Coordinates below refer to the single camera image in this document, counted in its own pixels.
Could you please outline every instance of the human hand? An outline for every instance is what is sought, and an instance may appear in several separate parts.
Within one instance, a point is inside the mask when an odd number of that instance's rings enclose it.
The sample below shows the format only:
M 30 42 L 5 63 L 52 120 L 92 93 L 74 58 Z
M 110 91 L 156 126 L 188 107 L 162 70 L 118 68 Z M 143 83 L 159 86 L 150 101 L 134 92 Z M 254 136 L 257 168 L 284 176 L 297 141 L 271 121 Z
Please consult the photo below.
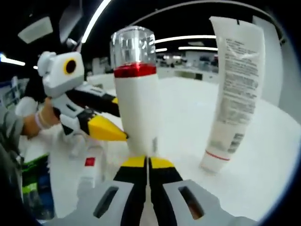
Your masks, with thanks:
M 59 119 L 56 117 L 53 107 L 51 104 L 51 99 L 46 98 L 44 107 L 40 112 L 41 122 L 45 124 L 46 127 L 52 127 L 60 123 Z

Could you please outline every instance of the red stripe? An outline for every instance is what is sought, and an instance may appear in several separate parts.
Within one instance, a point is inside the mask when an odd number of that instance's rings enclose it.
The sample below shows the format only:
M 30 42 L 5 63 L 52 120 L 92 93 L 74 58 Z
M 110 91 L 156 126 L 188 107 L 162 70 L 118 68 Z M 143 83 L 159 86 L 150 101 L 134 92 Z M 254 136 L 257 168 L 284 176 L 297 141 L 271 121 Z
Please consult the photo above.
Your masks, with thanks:
M 116 68 L 115 78 L 134 78 L 157 73 L 157 69 L 152 64 L 132 63 Z
M 224 160 L 224 161 L 229 161 L 229 160 L 230 160 L 230 159 L 224 159 L 224 158 L 219 157 L 219 156 L 217 156 L 217 155 L 215 155 L 215 154 L 211 154 L 211 153 L 209 153 L 208 151 L 206 151 L 206 153 L 207 153 L 208 155 L 210 155 L 210 156 L 212 156 L 212 157 L 214 157 L 214 158 L 220 159 L 220 160 Z

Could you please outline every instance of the white table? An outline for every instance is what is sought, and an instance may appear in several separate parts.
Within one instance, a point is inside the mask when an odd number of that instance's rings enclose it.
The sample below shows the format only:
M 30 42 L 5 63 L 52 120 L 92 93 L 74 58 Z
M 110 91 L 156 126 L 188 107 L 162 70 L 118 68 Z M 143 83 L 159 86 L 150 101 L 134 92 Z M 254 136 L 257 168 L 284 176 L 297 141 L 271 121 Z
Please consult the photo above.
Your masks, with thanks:
M 227 212 L 258 221 L 276 203 L 294 171 L 299 159 L 301 126 L 287 113 L 260 100 L 233 159 L 220 173 L 215 176 L 208 174 L 198 166 L 213 121 L 217 91 L 217 85 L 203 81 L 160 80 L 162 127 L 159 155 L 172 161 L 183 179 L 192 179 L 217 196 Z M 104 115 L 122 127 L 120 118 Z M 58 151 L 67 147 L 54 138 L 53 144 L 45 148 L 61 155 Z M 65 160 L 62 156 L 60 164 L 65 162 L 67 165 L 66 156 Z M 125 142 L 109 142 L 107 178 L 114 177 L 127 156 Z M 77 173 L 71 169 L 68 172 L 66 167 L 61 170 L 61 176 L 69 178 L 62 182 L 62 191 L 66 195 L 68 185 L 75 184 L 70 178 L 76 177 Z

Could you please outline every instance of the red label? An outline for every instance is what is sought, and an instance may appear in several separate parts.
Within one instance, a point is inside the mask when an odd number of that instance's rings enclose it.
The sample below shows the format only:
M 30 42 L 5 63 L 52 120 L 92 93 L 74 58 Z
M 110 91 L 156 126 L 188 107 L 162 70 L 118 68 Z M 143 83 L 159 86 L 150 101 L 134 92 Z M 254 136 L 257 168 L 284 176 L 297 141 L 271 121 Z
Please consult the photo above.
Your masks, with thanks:
M 132 63 L 115 69 L 115 78 L 134 78 L 157 73 L 156 66 L 145 63 Z
M 86 158 L 85 166 L 94 166 L 95 157 Z

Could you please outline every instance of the white bottle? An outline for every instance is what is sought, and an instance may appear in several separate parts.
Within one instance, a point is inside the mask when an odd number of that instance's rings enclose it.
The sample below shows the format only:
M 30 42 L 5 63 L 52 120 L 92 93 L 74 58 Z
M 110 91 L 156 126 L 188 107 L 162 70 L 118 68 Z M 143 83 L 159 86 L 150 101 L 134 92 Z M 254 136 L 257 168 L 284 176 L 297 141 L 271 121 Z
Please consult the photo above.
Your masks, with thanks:
M 138 26 L 112 35 L 116 94 L 127 145 L 133 155 L 157 152 L 159 88 L 155 36 Z

